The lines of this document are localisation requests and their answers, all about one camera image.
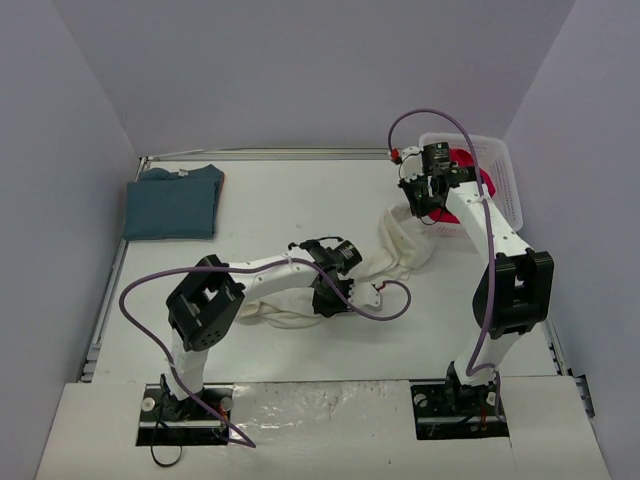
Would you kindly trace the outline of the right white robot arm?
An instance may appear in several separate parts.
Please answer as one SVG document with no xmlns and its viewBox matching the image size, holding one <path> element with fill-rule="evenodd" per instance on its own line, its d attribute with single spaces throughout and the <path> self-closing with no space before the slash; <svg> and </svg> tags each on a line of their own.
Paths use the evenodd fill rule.
<svg viewBox="0 0 640 480">
<path fill-rule="evenodd" d="M 477 323 L 469 346 L 451 363 L 443 389 L 446 406 L 465 413 L 479 388 L 494 384 L 511 347 L 547 318 L 554 261 L 521 239 L 496 206 L 488 177 L 475 162 L 455 160 L 446 142 L 393 151 L 408 172 L 399 188 L 416 218 L 456 218 L 484 263 L 472 299 Z"/>
</svg>

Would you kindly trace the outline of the white t shirt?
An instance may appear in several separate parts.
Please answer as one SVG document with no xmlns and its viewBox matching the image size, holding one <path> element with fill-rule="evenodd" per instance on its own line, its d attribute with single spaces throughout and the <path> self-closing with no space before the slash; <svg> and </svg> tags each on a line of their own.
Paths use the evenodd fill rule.
<svg viewBox="0 0 640 480">
<path fill-rule="evenodd" d="M 426 227 L 412 217 L 409 206 L 397 204 L 381 215 L 377 233 L 379 243 L 363 253 L 363 260 L 350 273 L 358 306 L 362 307 L 366 288 L 386 280 L 406 280 L 422 268 L 433 252 Z M 239 320 L 249 324 L 263 320 L 280 329 L 303 329 L 322 321 L 311 306 L 312 292 L 297 288 L 276 293 L 243 306 Z"/>
</svg>

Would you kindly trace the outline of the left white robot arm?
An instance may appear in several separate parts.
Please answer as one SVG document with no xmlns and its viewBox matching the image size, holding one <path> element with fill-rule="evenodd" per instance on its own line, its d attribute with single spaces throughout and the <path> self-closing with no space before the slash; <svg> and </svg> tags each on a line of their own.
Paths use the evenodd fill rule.
<svg viewBox="0 0 640 480">
<path fill-rule="evenodd" d="M 177 417 L 189 418 L 200 409 L 208 350 L 224 338 L 243 307 L 302 288 L 312 291 L 310 306 L 316 315 L 330 318 L 348 310 L 342 299 L 351 297 L 354 281 L 347 275 L 362 262 L 355 245 L 345 240 L 331 248 L 307 240 L 291 246 L 290 252 L 326 272 L 340 292 L 335 293 L 317 270 L 273 256 L 244 263 L 249 273 L 189 273 L 169 295 L 171 355 L 183 383 L 168 390 L 165 406 Z"/>
</svg>

